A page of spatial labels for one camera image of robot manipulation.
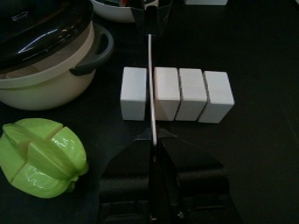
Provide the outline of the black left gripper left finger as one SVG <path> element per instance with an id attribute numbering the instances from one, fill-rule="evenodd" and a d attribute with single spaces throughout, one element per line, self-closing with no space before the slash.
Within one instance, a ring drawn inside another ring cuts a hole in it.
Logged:
<path id="1" fill-rule="evenodd" d="M 152 224 L 150 149 L 146 129 L 109 160 L 98 183 L 97 224 Z"/>

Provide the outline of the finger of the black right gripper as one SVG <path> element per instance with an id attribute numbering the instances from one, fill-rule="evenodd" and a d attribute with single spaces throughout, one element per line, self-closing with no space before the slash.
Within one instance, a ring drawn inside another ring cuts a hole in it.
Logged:
<path id="1" fill-rule="evenodd" d="M 129 9 L 140 36 L 145 35 L 145 1 L 129 0 Z"/>
<path id="2" fill-rule="evenodd" d="M 158 0 L 156 10 L 156 21 L 157 21 L 157 36 L 164 35 L 164 30 L 168 23 L 173 0 Z"/>

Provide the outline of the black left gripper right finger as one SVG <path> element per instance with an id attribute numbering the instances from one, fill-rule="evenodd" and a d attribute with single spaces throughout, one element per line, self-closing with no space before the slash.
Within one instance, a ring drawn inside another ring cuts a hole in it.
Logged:
<path id="1" fill-rule="evenodd" d="M 157 158 L 172 224 L 242 224 L 220 161 L 165 129 L 157 131 Z"/>

